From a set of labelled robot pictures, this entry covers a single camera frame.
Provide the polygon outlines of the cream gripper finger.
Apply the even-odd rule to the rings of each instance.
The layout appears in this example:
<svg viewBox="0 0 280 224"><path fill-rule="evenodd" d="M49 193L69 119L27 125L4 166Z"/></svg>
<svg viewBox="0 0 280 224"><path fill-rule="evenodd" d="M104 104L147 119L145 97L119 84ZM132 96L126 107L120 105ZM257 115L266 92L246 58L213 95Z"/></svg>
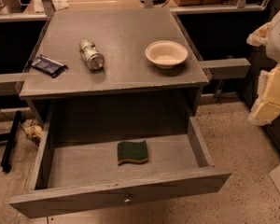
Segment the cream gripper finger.
<svg viewBox="0 0 280 224"><path fill-rule="evenodd" d="M248 36L246 43L254 47L266 46L270 26L270 21L261 25L257 30Z"/></svg>
<svg viewBox="0 0 280 224"><path fill-rule="evenodd" d="M280 115L280 63L270 72L261 70L258 98L248 115L250 123L258 126L271 124Z"/></svg>

